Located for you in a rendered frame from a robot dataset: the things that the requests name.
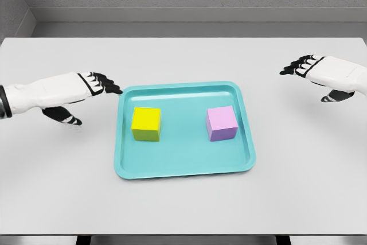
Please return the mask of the pink cube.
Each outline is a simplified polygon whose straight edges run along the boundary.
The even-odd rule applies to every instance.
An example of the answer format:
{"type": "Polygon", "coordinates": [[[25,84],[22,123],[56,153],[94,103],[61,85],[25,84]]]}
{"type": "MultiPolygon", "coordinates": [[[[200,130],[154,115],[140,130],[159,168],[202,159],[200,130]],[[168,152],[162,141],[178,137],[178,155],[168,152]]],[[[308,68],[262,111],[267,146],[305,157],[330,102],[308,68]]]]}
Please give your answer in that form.
{"type": "Polygon", "coordinates": [[[211,142],[233,139],[239,127],[232,106],[207,109],[205,123],[211,142]]]}

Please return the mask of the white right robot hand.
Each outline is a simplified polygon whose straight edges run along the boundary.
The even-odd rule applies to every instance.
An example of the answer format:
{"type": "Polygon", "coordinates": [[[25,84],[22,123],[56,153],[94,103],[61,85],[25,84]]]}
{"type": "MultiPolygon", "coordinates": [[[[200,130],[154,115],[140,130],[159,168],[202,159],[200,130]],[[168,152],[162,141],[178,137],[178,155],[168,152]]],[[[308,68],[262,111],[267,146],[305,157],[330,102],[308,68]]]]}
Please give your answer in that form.
{"type": "Polygon", "coordinates": [[[280,74],[297,75],[331,88],[322,102],[341,102],[355,92],[367,98],[367,67],[333,56],[302,56],[284,67],[280,74]]]}

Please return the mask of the yellow cube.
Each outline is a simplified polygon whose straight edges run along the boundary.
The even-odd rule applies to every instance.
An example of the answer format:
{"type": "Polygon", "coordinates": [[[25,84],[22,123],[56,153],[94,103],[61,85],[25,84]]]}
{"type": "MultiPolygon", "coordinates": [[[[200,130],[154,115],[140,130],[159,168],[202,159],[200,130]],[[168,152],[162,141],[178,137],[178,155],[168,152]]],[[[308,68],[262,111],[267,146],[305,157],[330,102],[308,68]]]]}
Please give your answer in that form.
{"type": "Polygon", "coordinates": [[[159,142],[161,124],[162,118],[159,108],[134,108],[131,131],[136,141],[159,142]]]}

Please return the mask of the teal plastic tray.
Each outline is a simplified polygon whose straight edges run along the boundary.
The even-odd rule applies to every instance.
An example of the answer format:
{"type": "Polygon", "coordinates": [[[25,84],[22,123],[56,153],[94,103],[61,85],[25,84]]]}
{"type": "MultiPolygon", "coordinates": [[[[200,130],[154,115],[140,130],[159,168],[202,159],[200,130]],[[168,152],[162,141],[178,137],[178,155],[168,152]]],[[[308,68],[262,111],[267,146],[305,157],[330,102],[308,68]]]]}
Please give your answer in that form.
{"type": "Polygon", "coordinates": [[[232,173],[250,170],[256,153],[240,87],[231,81],[142,85],[119,99],[114,169],[124,179],[232,173]],[[239,128],[234,138],[212,142],[205,125],[209,108],[232,106],[239,128]],[[158,108],[158,142],[136,141],[134,109],[158,108]]]}

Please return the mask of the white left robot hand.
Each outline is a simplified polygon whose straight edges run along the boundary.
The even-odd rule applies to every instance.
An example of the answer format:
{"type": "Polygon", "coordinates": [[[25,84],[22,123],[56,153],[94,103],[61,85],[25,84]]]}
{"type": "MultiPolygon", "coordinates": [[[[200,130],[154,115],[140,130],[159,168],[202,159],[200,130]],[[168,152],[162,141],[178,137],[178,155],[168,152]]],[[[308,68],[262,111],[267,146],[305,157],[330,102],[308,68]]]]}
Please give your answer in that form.
{"type": "Polygon", "coordinates": [[[113,80],[97,72],[71,72],[42,79],[40,83],[42,91],[37,95],[37,106],[48,118],[69,125],[80,126],[82,122],[63,107],[64,104],[82,102],[102,93],[122,94],[113,80]]]}

